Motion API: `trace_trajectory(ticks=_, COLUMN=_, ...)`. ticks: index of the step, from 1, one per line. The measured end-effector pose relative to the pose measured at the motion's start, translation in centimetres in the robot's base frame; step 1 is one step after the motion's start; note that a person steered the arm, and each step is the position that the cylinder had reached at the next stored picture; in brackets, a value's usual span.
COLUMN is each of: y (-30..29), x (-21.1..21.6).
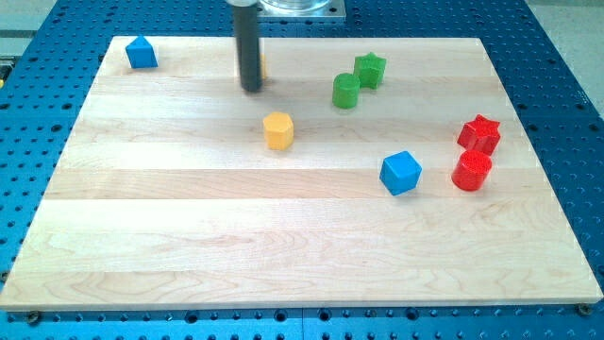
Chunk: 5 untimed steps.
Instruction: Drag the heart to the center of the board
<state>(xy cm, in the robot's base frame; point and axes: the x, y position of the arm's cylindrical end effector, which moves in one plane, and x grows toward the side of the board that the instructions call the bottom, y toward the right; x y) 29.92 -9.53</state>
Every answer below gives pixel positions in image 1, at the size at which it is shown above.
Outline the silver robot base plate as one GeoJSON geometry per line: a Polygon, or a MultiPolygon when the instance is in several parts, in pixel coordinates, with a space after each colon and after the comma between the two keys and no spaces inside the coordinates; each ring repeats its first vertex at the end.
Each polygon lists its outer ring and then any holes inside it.
{"type": "Polygon", "coordinates": [[[263,22],[343,22],[344,0],[260,0],[259,17],[263,22]]]}

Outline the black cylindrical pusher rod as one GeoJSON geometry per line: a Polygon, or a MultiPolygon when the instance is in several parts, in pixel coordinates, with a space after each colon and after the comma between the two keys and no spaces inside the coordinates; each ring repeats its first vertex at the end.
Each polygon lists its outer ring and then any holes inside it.
{"type": "Polygon", "coordinates": [[[257,0],[231,0],[233,31],[242,88],[250,93],[262,86],[257,0]]]}

